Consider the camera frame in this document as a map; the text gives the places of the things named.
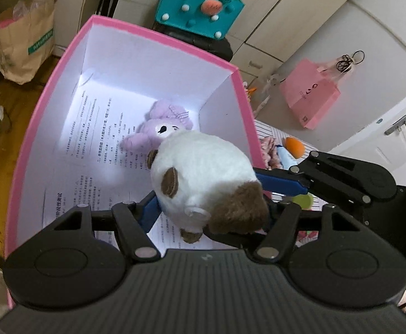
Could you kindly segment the blue wet wipes pack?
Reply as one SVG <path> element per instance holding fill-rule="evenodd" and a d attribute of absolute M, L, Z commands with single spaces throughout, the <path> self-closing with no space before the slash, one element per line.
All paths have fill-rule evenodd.
<path fill-rule="evenodd" d="M 277 145 L 275 147 L 278 159 L 280 160 L 281 166 L 284 170 L 289 170 L 291 167 L 297 165 L 297 160 L 293 157 L 293 155 L 288 152 L 288 150 L 281 146 Z"/>

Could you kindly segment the orange makeup sponge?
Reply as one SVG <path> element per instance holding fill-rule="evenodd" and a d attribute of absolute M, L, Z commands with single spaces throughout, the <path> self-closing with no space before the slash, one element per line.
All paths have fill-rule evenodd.
<path fill-rule="evenodd" d="M 300 159 L 305 154 L 304 144 L 292 136 L 288 136 L 285 138 L 284 147 L 295 159 Z"/>

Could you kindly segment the pink floral scrunchie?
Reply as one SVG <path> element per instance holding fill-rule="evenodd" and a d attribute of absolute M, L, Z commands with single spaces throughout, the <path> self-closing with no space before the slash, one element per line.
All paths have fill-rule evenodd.
<path fill-rule="evenodd" d="M 262 159 L 267 170 L 282 169 L 275 147 L 275 138 L 272 136 L 260 139 Z"/>

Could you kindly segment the green makeup sponge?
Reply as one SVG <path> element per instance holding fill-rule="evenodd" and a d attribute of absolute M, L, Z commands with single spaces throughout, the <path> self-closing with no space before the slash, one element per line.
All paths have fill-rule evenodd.
<path fill-rule="evenodd" d="M 311 210 L 314 203 L 314 197 L 307 193 L 305 195 L 296 195 L 291 198 L 291 201 L 299 205 L 302 210 Z"/>

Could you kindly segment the white brown plush dog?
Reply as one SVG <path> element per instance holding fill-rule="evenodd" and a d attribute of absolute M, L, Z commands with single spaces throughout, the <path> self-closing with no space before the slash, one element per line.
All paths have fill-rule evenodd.
<path fill-rule="evenodd" d="M 251 234 L 268 221 L 263 187 L 237 146 L 199 131 L 177 131 L 147 155 L 162 212 L 188 244 L 212 234 Z"/>

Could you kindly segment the purple plush toy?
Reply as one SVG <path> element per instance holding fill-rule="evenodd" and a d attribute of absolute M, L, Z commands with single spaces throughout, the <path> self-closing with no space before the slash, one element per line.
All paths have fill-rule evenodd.
<path fill-rule="evenodd" d="M 138 131 L 122 140 L 121 148 L 127 152 L 148 153 L 157 149 L 174 132 L 190 131 L 192 128 L 189 112 L 184 107 L 168 100 L 157 100 Z"/>

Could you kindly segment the striped pink tablecloth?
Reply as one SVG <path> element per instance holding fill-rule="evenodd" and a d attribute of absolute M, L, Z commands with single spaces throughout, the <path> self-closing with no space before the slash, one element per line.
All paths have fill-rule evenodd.
<path fill-rule="evenodd" d="M 297 158 L 294 158 L 294 163 L 300 163 L 304 158 L 307 158 L 309 153 L 315 150 L 315 147 L 311 146 L 309 143 L 306 143 L 302 140 L 296 139 L 290 134 L 272 127 L 262 121 L 256 120 L 254 122 L 257 136 L 260 141 L 260 149 L 262 152 L 263 162 L 267 170 L 272 169 L 285 169 L 280 157 L 278 157 L 277 146 L 285 146 L 285 139 L 291 138 L 300 143 L 300 155 Z M 295 203 L 301 203 L 302 208 L 320 211 L 326 202 L 311 193 L 302 196 L 301 198 L 294 198 Z"/>

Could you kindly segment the white door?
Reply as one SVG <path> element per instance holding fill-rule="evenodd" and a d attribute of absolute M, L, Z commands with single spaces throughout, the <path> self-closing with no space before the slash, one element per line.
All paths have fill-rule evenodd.
<path fill-rule="evenodd" d="M 406 128 L 389 136 L 384 131 L 406 115 L 406 98 L 359 133 L 330 150 L 331 154 L 368 161 L 385 167 L 396 183 L 406 186 Z"/>

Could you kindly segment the printed paper sheet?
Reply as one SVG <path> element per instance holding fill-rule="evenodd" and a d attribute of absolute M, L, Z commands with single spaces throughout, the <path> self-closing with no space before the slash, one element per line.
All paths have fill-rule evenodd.
<path fill-rule="evenodd" d="M 105 210 L 150 193 L 146 153 L 127 152 L 121 142 L 138 131 L 157 100 L 184 107 L 195 130 L 246 146 L 241 93 L 238 74 L 219 67 L 104 72 L 69 65 L 57 72 L 45 87 L 16 242 L 79 203 Z"/>

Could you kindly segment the pink paper bag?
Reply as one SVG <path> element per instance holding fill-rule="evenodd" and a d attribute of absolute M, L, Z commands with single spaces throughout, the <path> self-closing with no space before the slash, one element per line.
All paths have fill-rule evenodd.
<path fill-rule="evenodd" d="M 337 84 L 308 59 L 294 67 L 279 89 L 294 117 L 309 130 L 319 125 L 341 95 Z"/>

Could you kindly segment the pink cardboard box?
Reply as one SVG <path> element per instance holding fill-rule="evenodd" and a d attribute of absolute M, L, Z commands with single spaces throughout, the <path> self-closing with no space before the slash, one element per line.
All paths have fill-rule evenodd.
<path fill-rule="evenodd" d="M 94 16 L 47 82 L 16 166 L 3 276 L 45 315 L 222 308 L 264 269 L 270 221 L 232 64 Z"/>

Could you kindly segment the floral gift bag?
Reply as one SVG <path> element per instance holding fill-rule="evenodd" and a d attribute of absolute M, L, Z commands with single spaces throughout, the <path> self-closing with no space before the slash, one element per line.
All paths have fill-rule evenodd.
<path fill-rule="evenodd" d="M 250 104 L 254 118 L 257 118 L 260 111 L 267 105 L 270 99 L 269 85 L 259 84 L 257 86 L 244 86 L 247 95 L 247 100 Z"/>

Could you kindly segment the beige wardrobe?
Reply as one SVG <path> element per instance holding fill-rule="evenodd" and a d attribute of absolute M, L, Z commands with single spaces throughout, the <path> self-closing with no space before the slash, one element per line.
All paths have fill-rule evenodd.
<path fill-rule="evenodd" d="M 347 0 L 242 0 L 227 34 L 233 63 L 248 81 L 286 62 Z M 86 20 L 97 12 L 152 27 L 158 0 L 57 0 L 56 56 L 63 54 Z"/>

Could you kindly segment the teal felt handbag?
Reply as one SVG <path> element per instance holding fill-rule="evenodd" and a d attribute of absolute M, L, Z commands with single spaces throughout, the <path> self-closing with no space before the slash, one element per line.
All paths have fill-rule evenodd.
<path fill-rule="evenodd" d="M 155 22 L 221 40 L 243 8 L 242 0 L 159 0 Z"/>

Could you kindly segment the brown paper bag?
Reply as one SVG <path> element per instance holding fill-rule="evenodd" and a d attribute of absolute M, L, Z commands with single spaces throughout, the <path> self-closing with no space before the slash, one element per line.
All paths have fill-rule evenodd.
<path fill-rule="evenodd" d="M 0 14 L 0 72 L 30 82 L 54 46 L 54 0 L 20 0 Z"/>

